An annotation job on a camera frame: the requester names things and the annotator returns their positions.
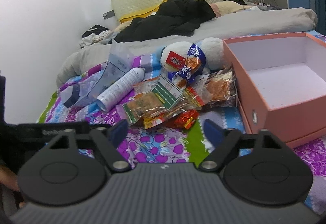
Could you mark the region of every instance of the red label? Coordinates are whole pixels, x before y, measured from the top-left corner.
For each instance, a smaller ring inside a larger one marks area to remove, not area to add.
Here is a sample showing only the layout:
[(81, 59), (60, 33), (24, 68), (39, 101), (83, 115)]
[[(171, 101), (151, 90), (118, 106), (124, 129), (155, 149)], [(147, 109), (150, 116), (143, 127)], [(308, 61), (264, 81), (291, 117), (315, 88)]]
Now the red label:
[(165, 63), (180, 70), (185, 65), (185, 58), (170, 51)]

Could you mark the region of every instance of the black circular disc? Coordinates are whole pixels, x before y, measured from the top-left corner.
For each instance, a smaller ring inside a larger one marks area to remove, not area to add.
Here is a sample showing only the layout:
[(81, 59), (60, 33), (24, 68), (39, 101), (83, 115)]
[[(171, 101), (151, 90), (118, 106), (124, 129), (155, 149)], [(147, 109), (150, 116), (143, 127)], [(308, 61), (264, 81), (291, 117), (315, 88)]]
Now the black circular disc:
[(287, 159), (271, 155), (272, 151), (232, 160), (223, 175), (229, 190), (260, 205), (280, 206), (302, 200), (312, 185), (309, 168), (298, 157)]
[(81, 202), (96, 194), (105, 181), (104, 167), (80, 154), (35, 155), (18, 174), (18, 185), (27, 200), (53, 206)]

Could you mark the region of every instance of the white spray can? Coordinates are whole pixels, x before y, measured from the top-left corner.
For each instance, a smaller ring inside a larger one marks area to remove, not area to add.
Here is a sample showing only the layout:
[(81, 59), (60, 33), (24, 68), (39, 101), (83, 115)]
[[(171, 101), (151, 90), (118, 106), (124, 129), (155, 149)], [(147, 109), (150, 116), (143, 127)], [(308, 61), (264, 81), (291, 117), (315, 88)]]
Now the white spray can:
[(140, 83), (144, 79), (145, 68), (133, 68), (101, 93), (96, 104), (103, 111), (110, 111), (119, 101), (121, 101), (133, 88), (133, 85)]

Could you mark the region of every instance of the red candy wrapper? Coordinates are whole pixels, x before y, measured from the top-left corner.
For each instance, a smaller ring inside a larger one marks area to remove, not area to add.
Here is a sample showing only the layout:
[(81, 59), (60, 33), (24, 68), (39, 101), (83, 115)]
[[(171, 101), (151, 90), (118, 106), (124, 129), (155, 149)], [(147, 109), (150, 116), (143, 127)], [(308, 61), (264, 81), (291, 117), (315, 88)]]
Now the red candy wrapper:
[(175, 118), (169, 119), (164, 123), (168, 128), (172, 129), (189, 129), (195, 123), (199, 113), (195, 109), (190, 109), (185, 113), (181, 113)]

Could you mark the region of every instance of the black cloth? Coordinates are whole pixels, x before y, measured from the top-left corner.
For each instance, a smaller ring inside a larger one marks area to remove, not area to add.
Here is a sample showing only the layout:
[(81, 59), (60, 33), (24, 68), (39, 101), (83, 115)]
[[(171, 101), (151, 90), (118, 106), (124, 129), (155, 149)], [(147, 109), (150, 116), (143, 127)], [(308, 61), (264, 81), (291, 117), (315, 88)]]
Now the black cloth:
[(95, 33), (95, 35), (99, 35), (101, 32), (108, 30), (108, 28), (102, 27), (100, 25), (95, 25), (93, 27), (91, 27), (89, 30), (87, 30), (82, 37), (86, 38), (88, 37), (90, 34)]
[(155, 15), (136, 17), (122, 30), (116, 42), (144, 41), (171, 35), (191, 35), (200, 24), (216, 15), (204, 0), (168, 0)]
[(244, 0), (224, 0), (224, 1), (233, 1), (233, 2), (236, 2), (236, 3), (240, 4), (240, 5), (246, 5)]

